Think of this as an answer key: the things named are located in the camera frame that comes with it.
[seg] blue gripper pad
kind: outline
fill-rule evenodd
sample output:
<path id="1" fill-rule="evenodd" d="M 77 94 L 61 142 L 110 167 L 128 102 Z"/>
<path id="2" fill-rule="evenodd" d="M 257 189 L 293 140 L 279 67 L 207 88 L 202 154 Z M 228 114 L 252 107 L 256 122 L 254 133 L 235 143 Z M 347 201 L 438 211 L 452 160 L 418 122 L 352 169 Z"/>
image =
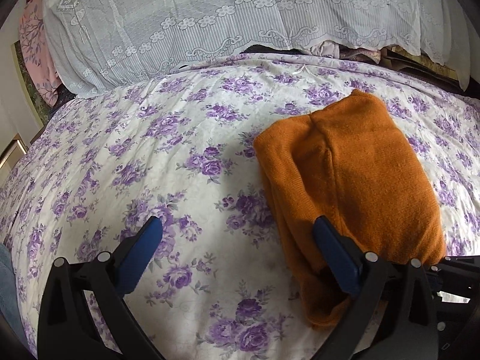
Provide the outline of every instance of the blue gripper pad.
<path id="1" fill-rule="evenodd" d="M 135 237 L 137 236 L 135 244 L 132 245 L 116 270 L 115 290 L 121 298 L 135 290 L 145 268 L 157 250 L 163 236 L 162 221 L 152 216 Z"/>
<path id="2" fill-rule="evenodd" d="M 313 239 L 322 252 L 322 256 L 332 271 L 341 290 L 357 297 L 360 293 L 360 268 L 351 259 L 347 250 L 340 242 L 340 235 L 335 228 L 319 217 L 313 224 Z"/>

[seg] purple rose pattern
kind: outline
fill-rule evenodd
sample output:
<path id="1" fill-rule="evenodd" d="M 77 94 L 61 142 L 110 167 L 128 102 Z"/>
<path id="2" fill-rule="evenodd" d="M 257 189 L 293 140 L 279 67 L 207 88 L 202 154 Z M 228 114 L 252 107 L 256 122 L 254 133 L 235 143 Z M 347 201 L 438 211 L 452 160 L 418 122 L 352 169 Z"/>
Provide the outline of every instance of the purple rose pattern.
<path id="1" fill-rule="evenodd" d="M 80 161 L 80 165 L 92 163 L 95 160 L 95 158 L 97 157 L 98 152 L 99 152 L 99 148 L 94 148 L 94 149 L 88 150 L 83 155 L 83 158 Z"/>
<path id="2" fill-rule="evenodd" d="M 106 108 L 106 109 L 115 108 L 118 103 L 119 103 L 118 100 L 112 100 L 111 102 L 105 104 L 105 108 Z"/>
<path id="3" fill-rule="evenodd" d="M 340 100 L 340 93 L 332 90 L 330 83 L 325 83 L 320 86 L 310 85 L 303 90 L 305 96 L 310 100 L 309 104 L 316 107 L 325 107 Z"/>
<path id="4" fill-rule="evenodd" d="M 344 71 L 358 71 L 358 62 L 339 61 L 338 68 Z"/>
<path id="5" fill-rule="evenodd" d="M 242 280 L 237 290 L 241 301 L 237 304 L 235 315 L 226 315 L 220 304 L 214 303 L 210 307 L 210 327 L 203 337 L 200 333 L 196 334 L 197 345 L 209 344 L 221 348 L 224 351 L 222 358 L 225 359 L 238 351 L 248 352 L 252 359 L 268 359 L 268 347 L 287 336 L 285 329 L 292 319 L 291 315 L 281 312 L 278 316 L 269 315 L 266 306 L 273 290 L 268 286 L 253 295 Z"/>
<path id="6" fill-rule="evenodd" d="M 118 193 L 125 191 L 134 183 L 139 183 L 152 169 L 147 168 L 141 160 L 131 160 L 125 165 L 118 165 L 112 172 L 116 177 L 112 181 L 112 186 L 116 188 Z"/>
<path id="7" fill-rule="evenodd" d="M 87 201 L 86 194 L 89 192 L 95 195 L 99 190 L 100 183 L 94 176 L 101 168 L 102 166 L 92 162 L 85 176 L 83 176 L 77 191 L 72 197 L 73 202 L 70 205 L 69 215 L 67 216 L 67 222 L 69 222 L 70 226 L 73 225 L 73 221 L 78 219 L 88 222 L 89 216 L 97 212 L 98 199 Z"/>
<path id="8" fill-rule="evenodd" d="M 425 114 L 430 109 L 430 106 L 418 96 L 409 96 L 409 103 L 411 103 L 413 109 L 420 114 Z"/>
<path id="9" fill-rule="evenodd" d="M 205 78 L 212 78 L 223 74 L 223 71 L 220 69 L 202 69 L 200 75 Z"/>
<path id="10" fill-rule="evenodd" d="M 459 159 L 465 168 L 471 169 L 473 166 L 473 161 L 468 154 L 457 151 L 457 159 Z"/>
<path id="11" fill-rule="evenodd" d="M 271 114 L 299 116 L 308 114 L 309 109 L 307 107 L 300 107 L 297 102 L 292 100 L 289 103 L 285 103 L 283 106 L 275 108 Z"/>
<path id="12" fill-rule="evenodd" d="M 449 148 L 450 147 L 450 145 L 448 144 L 448 141 L 443 139 L 442 137 L 440 137 L 438 135 L 435 136 L 435 143 L 442 148 Z"/>
<path id="13" fill-rule="evenodd" d="M 21 303 L 25 303 L 27 301 L 27 286 L 25 283 L 25 279 L 21 276 L 18 276 L 16 277 L 16 281 L 18 300 L 20 300 Z"/>
<path id="14" fill-rule="evenodd" d="M 378 78 L 383 78 L 386 80 L 391 80 L 392 75 L 390 73 L 387 73 L 386 71 L 383 70 L 369 70 L 366 74 L 368 77 L 378 77 Z"/>
<path id="15" fill-rule="evenodd" d="M 146 188 L 143 193 L 131 203 L 127 204 L 127 210 L 124 211 L 123 223 L 125 229 L 120 233 L 119 241 L 125 237 L 129 237 L 137 233 L 141 225 L 143 225 L 150 216 L 156 216 L 162 220 L 163 238 L 155 257 L 161 259 L 162 257 L 169 257 L 175 245 L 174 237 L 176 232 L 173 225 L 178 223 L 179 218 L 174 217 L 174 211 L 178 210 L 178 203 L 185 200 L 185 191 L 176 192 L 175 194 L 155 195 Z"/>
<path id="16" fill-rule="evenodd" d="M 263 127 L 252 127 L 248 132 L 242 132 L 239 134 L 240 143 L 244 147 L 241 151 L 237 151 L 235 154 L 245 157 L 246 159 L 253 160 L 255 157 L 254 140 L 264 130 Z"/>
<path id="17" fill-rule="evenodd" d="M 225 144 L 213 145 L 211 141 L 209 144 L 212 146 L 206 147 L 201 154 L 196 147 L 192 147 L 190 157 L 183 164 L 177 163 L 177 170 L 187 169 L 190 172 L 189 177 L 202 174 L 208 177 L 207 184 L 220 184 L 220 175 L 230 175 L 235 164 L 229 158 L 222 158 Z"/>
<path id="18" fill-rule="evenodd" d="M 22 318 L 23 329 L 27 337 L 27 344 L 32 355 L 37 358 L 37 330 L 33 328 L 29 319 Z"/>
<path id="19" fill-rule="evenodd" d="M 253 185 L 248 186 L 247 193 L 241 190 L 235 199 L 231 195 L 215 203 L 220 211 L 232 212 L 227 218 L 226 232 L 241 232 L 251 237 L 252 245 L 259 248 L 260 242 L 278 242 L 275 222 L 268 208 L 263 190 L 256 191 Z"/>
<path id="20" fill-rule="evenodd" d="M 289 73 L 280 73 L 277 74 L 276 76 L 272 77 L 273 81 L 279 83 L 279 84 L 285 84 L 285 85 L 295 85 L 300 81 L 300 77 L 294 76 Z"/>
<path id="21" fill-rule="evenodd" d="M 467 131 L 465 134 L 465 140 L 475 150 L 476 157 L 478 157 L 478 152 L 480 151 L 480 139 L 478 136 L 478 131 L 475 134 L 472 133 L 471 130 Z"/>
<path id="22" fill-rule="evenodd" d="M 156 115 L 159 112 L 159 106 L 156 105 L 147 105 L 147 106 L 140 106 L 136 113 L 136 116 L 140 119 L 147 119 L 150 116 Z"/>
<path id="23" fill-rule="evenodd" d="M 157 280 L 158 290 L 145 295 L 147 304 L 153 306 L 159 302 L 173 307 L 173 298 L 183 288 L 190 288 L 196 295 L 201 292 L 210 294 L 209 285 L 202 284 L 200 280 L 193 284 L 193 276 L 201 273 L 203 275 L 212 274 L 215 278 L 217 271 L 212 271 L 211 268 L 215 259 L 216 257 L 212 253 L 206 253 L 202 259 L 197 260 L 195 258 L 190 264 L 179 265 L 179 252 L 177 252 L 175 258 L 169 261 L 170 267 L 166 270 L 166 273 L 161 279 Z"/>
<path id="24" fill-rule="evenodd" d="M 246 99 L 243 104 L 255 104 L 258 102 L 264 102 L 264 103 L 269 103 L 270 100 L 270 92 L 262 92 L 258 94 L 253 94 L 250 96 L 248 99 Z"/>
<path id="25" fill-rule="evenodd" d="M 71 166 L 72 162 L 71 160 L 67 160 L 65 161 L 65 163 L 63 164 L 62 166 L 62 169 L 59 171 L 59 173 L 56 174 L 56 180 L 53 184 L 53 186 L 55 188 L 59 188 L 63 181 L 70 175 L 70 166 Z"/>
<path id="26" fill-rule="evenodd" d="M 411 137 L 407 137 L 407 140 L 409 141 L 412 149 L 418 155 L 424 156 L 430 151 L 430 145 L 427 142 L 424 142 L 420 137 L 413 135 Z"/>
<path id="27" fill-rule="evenodd" d="M 32 212 L 32 200 L 33 198 L 28 198 L 25 201 L 24 206 L 21 208 L 21 210 L 18 211 L 18 220 L 22 224 L 26 224 L 27 218 L 30 215 L 30 212 Z"/>
<path id="28" fill-rule="evenodd" d="M 461 143 L 463 142 L 463 138 L 458 134 L 460 130 L 460 122 L 456 116 L 448 115 L 448 118 L 439 116 L 433 122 L 444 133 L 452 138 L 458 139 Z"/>
<path id="29" fill-rule="evenodd" d="M 110 111 L 109 114 L 106 116 L 107 128 L 105 129 L 106 134 L 110 134 L 114 131 L 122 132 L 126 126 L 128 125 L 128 115 L 121 109 L 116 109 L 114 111 Z"/>
<path id="30" fill-rule="evenodd" d="M 132 138 L 125 140 L 117 139 L 114 145 L 107 146 L 110 155 L 120 158 L 122 157 L 133 145 Z"/>
<path id="31" fill-rule="evenodd" d="M 57 250 L 59 248 L 59 243 L 60 243 L 60 238 L 62 237 L 62 231 L 63 231 L 63 227 L 59 228 L 59 229 L 55 229 L 55 231 L 53 232 L 53 241 L 52 243 L 50 244 L 50 253 L 55 256 L 57 254 Z"/>
<path id="32" fill-rule="evenodd" d="M 85 138 L 82 143 L 85 145 L 85 146 L 91 146 L 97 139 L 98 137 L 100 136 L 99 133 L 96 133 L 95 135 L 92 135 L 91 137 L 88 137 L 88 138 Z M 71 145 L 69 147 L 69 149 L 74 149 L 74 150 L 68 150 L 67 151 L 67 154 L 70 152 L 70 154 L 72 154 L 73 152 L 76 151 L 76 146 L 74 145 Z"/>
<path id="33" fill-rule="evenodd" d="M 179 93 L 182 92 L 186 86 L 186 79 L 171 79 L 160 84 L 160 88 L 157 89 L 157 93 Z"/>
<path id="34" fill-rule="evenodd" d="M 208 104 L 202 108 L 202 111 L 206 111 L 205 116 L 215 119 L 219 126 L 247 120 L 250 116 L 250 114 L 241 113 L 232 105 L 220 105 L 219 103 Z"/>
<path id="35" fill-rule="evenodd" d="M 68 202 L 70 198 L 70 192 L 63 192 L 57 195 L 57 198 L 54 200 L 52 205 L 52 212 L 58 219 L 64 212 L 66 212 L 68 207 Z"/>
<path id="36" fill-rule="evenodd" d="M 179 112 L 168 112 L 167 114 L 160 116 L 150 122 L 150 126 L 146 131 L 144 137 L 155 138 L 156 140 L 161 140 L 162 144 L 157 149 L 156 152 L 169 152 L 174 146 L 179 143 L 188 143 L 188 140 L 185 140 L 185 136 L 192 135 L 194 133 L 195 127 L 189 131 L 183 132 L 183 135 L 180 132 L 181 126 L 186 126 L 191 122 L 190 119 L 182 117 L 184 111 Z"/>
<path id="37" fill-rule="evenodd" d="M 340 77 L 338 71 L 334 69 L 329 69 L 327 67 L 319 67 L 317 69 L 317 74 L 321 77 L 333 77 L 333 78 Z"/>
<path id="38" fill-rule="evenodd" d="M 464 218 L 465 222 L 470 225 L 472 232 L 475 235 L 480 235 L 480 215 L 476 215 L 472 212 L 467 212 Z"/>
<path id="39" fill-rule="evenodd" d="M 440 180 L 438 186 L 435 186 L 434 189 L 437 192 L 438 200 L 441 205 L 455 207 L 457 194 L 455 193 L 455 190 L 452 190 L 447 186 L 444 180 Z"/>
<path id="40" fill-rule="evenodd" d="M 412 117 L 412 112 L 407 107 L 402 105 L 398 97 L 388 99 L 386 101 L 387 111 L 390 115 L 409 120 Z"/>
<path id="41" fill-rule="evenodd" d="M 463 237 L 457 222 L 447 231 L 447 256 L 468 256 L 473 254 L 472 241 Z"/>
<path id="42" fill-rule="evenodd" d="M 466 120 L 479 120 L 479 110 L 474 105 L 467 104 L 464 109 L 464 117 Z"/>
<path id="43" fill-rule="evenodd" d="M 93 322 L 97 327 L 98 333 L 102 336 L 105 346 L 111 350 L 120 352 L 120 349 L 118 348 L 118 345 L 115 342 L 115 339 L 113 338 L 113 335 L 102 316 L 102 312 L 100 311 L 100 307 L 98 306 L 97 300 L 95 299 L 95 295 L 93 293 L 88 295 L 87 304 L 88 308 L 90 309 L 90 313 L 92 314 Z"/>
<path id="44" fill-rule="evenodd" d="M 450 176 L 450 180 L 454 181 L 455 183 L 462 184 L 469 192 L 473 192 L 472 183 L 468 181 L 449 160 L 438 158 L 437 164 L 441 169 L 444 170 L 446 174 L 448 174 L 448 176 Z"/>
<path id="45" fill-rule="evenodd" d="M 74 134 L 76 132 L 76 128 L 77 128 L 77 124 L 74 121 L 72 121 L 72 122 L 62 122 L 62 123 L 59 123 L 57 125 L 57 127 L 55 128 L 55 131 L 58 132 L 58 133 L 63 133 L 64 131 L 67 131 L 71 134 Z M 45 140 L 42 142 L 43 146 L 48 146 L 48 145 L 51 144 L 51 141 L 47 142 Z"/>
<path id="46" fill-rule="evenodd" d="M 184 237 L 190 242 L 195 242 L 197 240 L 197 236 L 203 231 L 195 221 L 191 220 L 190 215 L 184 215 L 183 217 L 179 218 L 177 224 L 179 227 L 180 237 Z"/>
<path id="47" fill-rule="evenodd" d="M 262 74 L 262 73 L 266 73 L 268 69 L 265 66 L 259 65 L 256 67 L 249 67 L 248 71 L 251 73 Z"/>
<path id="48" fill-rule="evenodd" d="M 37 253 L 43 248 L 42 235 L 45 232 L 45 229 L 46 226 L 40 223 L 39 225 L 33 227 L 30 233 L 30 238 L 27 244 L 27 257 L 30 263 L 35 260 Z"/>
<path id="49" fill-rule="evenodd" d="M 203 88 L 197 92 L 190 93 L 186 99 L 183 99 L 183 101 L 202 103 L 207 98 L 207 95 L 208 95 L 208 89 Z"/>
<path id="50" fill-rule="evenodd" d="M 224 78 L 222 79 L 222 84 L 220 87 L 225 91 L 233 92 L 237 95 L 249 96 L 251 103 L 259 101 L 258 98 L 255 99 L 255 96 L 257 95 L 255 90 L 261 88 L 261 84 L 253 81 L 252 77 L 250 76 Z"/>
<path id="51" fill-rule="evenodd" d="M 97 254 L 106 251 L 106 248 L 100 246 L 100 243 L 102 242 L 102 237 L 104 237 L 108 231 L 108 227 L 99 228 L 94 232 L 92 238 L 89 237 L 90 230 L 85 231 L 85 234 L 83 235 L 83 241 L 75 249 L 75 256 L 80 263 L 92 261 Z"/>
<path id="52" fill-rule="evenodd" d="M 32 177 L 30 178 L 30 183 L 28 184 L 28 187 L 27 187 L 27 193 L 32 192 L 34 188 L 35 188 L 35 179 Z"/>
<path id="53" fill-rule="evenodd" d="M 361 81 L 359 79 L 351 79 L 350 81 L 345 81 L 344 86 L 350 87 L 353 89 L 358 89 L 359 91 L 365 93 L 374 93 L 375 92 L 375 85 L 368 84 L 365 81 Z"/>

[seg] pink fabric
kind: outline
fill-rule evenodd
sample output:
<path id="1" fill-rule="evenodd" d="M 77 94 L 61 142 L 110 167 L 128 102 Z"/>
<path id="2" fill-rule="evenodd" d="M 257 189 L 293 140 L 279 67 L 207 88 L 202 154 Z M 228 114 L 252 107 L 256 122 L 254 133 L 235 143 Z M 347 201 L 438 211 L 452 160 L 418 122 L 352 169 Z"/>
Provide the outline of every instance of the pink fabric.
<path id="1" fill-rule="evenodd" d="M 30 1 L 19 27 L 23 60 L 32 81 L 45 102 L 53 107 L 57 102 L 60 81 L 45 39 L 42 0 Z"/>

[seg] white wall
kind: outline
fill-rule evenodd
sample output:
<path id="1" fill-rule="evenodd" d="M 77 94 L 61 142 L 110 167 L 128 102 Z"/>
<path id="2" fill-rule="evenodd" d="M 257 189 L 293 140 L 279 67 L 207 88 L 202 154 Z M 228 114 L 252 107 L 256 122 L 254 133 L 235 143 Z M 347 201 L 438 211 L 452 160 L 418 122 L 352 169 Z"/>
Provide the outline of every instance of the white wall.
<path id="1" fill-rule="evenodd" d="M 17 134 L 5 107 L 0 103 L 0 154 Z"/>
<path id="2" fill-rule="evenodd" d="M 0 152 L 6 147 L 4 140 L 10 142 L 17 133 L 29 146 L 41 128 L 27 103 L 11 52 L 11 45 L 18 40 L 18 23 L 25 1 L 17 2 L 0 29 Z"/>

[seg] metal screw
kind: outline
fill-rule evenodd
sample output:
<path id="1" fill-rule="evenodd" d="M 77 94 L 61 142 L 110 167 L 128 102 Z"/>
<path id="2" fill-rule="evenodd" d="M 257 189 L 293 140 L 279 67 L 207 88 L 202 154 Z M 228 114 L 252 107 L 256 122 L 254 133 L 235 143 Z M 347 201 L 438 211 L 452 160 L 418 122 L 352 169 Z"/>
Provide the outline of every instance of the metal screw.
<path id="1" fill-rule="evenodd" d="M 376 263 L 378 261 L 377 254 L 372 251 L 366 252 L 365 258 L 367 259 L 367 261 L 370 261 L 371 263 Z"/>
<path id="2" fill-rule="evenodd" d="M 422 266 L 422 263 L 419 259 L 412 259 L 412 261 L 410 261 L 410 264 L 412 264 L 412 267 L 414 268 L 420 268 Z"/>
<path id="3" fill-rule="evenodd" d="M 109 259 L 110 259 L 110 253 L 107 252 L 107 251 L 103 251 L 97 256 L 97 260 L 100 261 L 101 263 L 104 263 L 105 261 L 108 261 Z"/>
<path id="4" fill-rule="evenodd" d="M 64 259 L 63 257 L 58 257 L 58 258 L 55 259 L 55 261 L 53 262 L 53 265 L 55 265 L 55 266 L 58 268 L 58 267 L 63 266 L 64 263 L 65 263 L 65 259 Z"/>

